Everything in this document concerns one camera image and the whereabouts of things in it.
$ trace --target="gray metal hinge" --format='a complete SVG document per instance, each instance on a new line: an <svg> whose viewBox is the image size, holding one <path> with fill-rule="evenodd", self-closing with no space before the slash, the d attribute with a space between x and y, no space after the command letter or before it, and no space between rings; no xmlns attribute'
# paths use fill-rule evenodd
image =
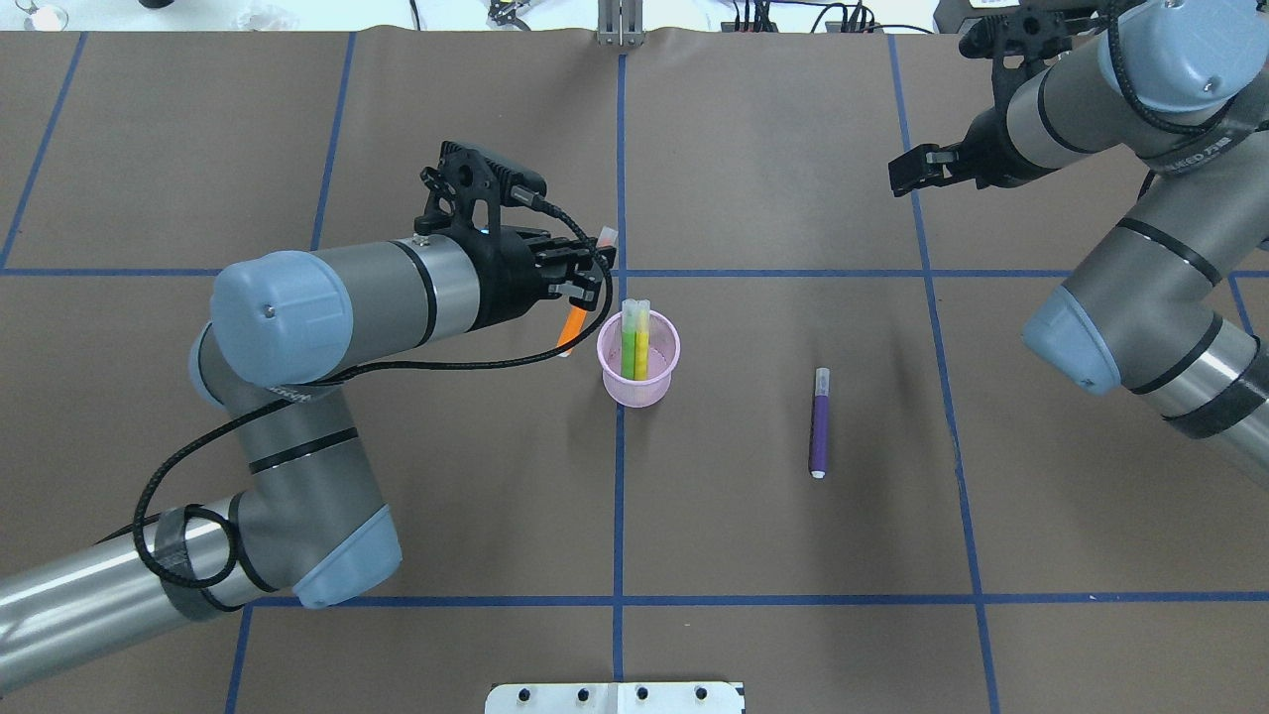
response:
<svg viewBox="0 0 1269 714"><path fill-rule="evenodd" d="M643 44L643 0L599 0L595 39L613 47Z"/></svg>

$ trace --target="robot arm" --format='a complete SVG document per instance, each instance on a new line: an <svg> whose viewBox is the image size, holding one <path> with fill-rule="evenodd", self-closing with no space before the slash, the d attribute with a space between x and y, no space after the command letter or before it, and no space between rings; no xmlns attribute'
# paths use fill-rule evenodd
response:
<svg viewBox="0 0 1269 714"><path fill-rule="evenodd" d="M1060 16L1024 9L980 23L962 52L992 48L996 105L962 142L892 161L891 185L896 195L971 178L1015 186L1129 146L1160 179L1023 340L1093 394L1123 386L1143 397L1269 488L1269 355L1200 302L1269 230L1269 132L1258 132L1269 118L1269 27L1253 0L1150 0L1110 18L1115 33L1051 67L1042 60L1062 44L1046 33ZM1025 56L1006 76L1010 51Z"/></svg>
<svg viewBox="0 0 1269 714"><path fill-rule="evenodd" d="M607 283L607 313L615 256L544 200L541 175L475 146L445 142L423 179L431 194L410 237L274 252L217 275L190 377L235 417L208 438L237 434L255 487L0 581L0 694L269 592L325 607L396 571L392 517L340 386L385 365L358 368L367 360L518 317L538 299L595 309ZM485 227L472 221L478 202ZM511 205L560 217L576 237L504 226ZM509 365L471 368L495 367Z"/></svg>

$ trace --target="yellow marker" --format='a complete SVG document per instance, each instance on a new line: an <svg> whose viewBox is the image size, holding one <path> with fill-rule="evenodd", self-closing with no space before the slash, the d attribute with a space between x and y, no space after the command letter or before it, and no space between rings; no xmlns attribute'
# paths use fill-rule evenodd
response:
<svg viewBox="0 0 1269 714"><path fill-rule="evenodd" d="M563 346L569 341L572 341L579 334L581 334L581 325L586 321L586 311L581 307L572 307L569 309L569 318L563 322L563 328L560 330L560 341L556 346ZM572 353L572 349L567 351L561 351L560 356L567 356Z"/></svg>
<svg viewBox="0 0 1269 714"><path fill-rule="evenodd" d="M638 321L634 326L634 379L647 379L647 336L650 331L648 309L651 303L647 299L638 302Z"/></svg>

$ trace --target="white background surface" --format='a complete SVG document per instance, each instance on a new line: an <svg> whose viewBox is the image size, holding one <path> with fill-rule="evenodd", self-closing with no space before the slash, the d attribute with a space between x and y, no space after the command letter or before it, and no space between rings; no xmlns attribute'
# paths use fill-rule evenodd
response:
<svg viewBox="0 0 1269 714"><path fill-rule="evenodd" d="M19 0L29 4L30 0ZM737 0L744 10L744 0ZM51 0L70 15L69 30L228 30L250 0L175 0L160 10L148 10L137 0ZM354 30L391 24L412 28L409 0L272 0L298 18L301 30ZM424 29L494 29L487 18L489 0L416 0ZM933 29L938 0L873 0L868 6L881 23L915 24ZM772 19L782 32L807 32L820 13L817 8L773 5ZM567 27L594 28L596 0L536 0L520 11L533 29ZM681 27L717 32L720 23L735 18L731 0L645 0L643 27ZM830 10L825 19L838 20ZM0 29L22 30L25 14L14 0L0 0ZM519 32L508 29L508 32ZM820 32L824 32L821 23ZM890 30L909 32L909 30Z"/></svg>

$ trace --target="purple marker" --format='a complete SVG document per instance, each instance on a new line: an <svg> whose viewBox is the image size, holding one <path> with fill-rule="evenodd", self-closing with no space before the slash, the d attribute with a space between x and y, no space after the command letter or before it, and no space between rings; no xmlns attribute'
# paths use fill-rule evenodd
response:
<svg viewBox="0 0 1269 714"><path fill-rule="evenodd" d="M822 479L829 471L829 369L815 372L811 402L811 477Z"/></svg>

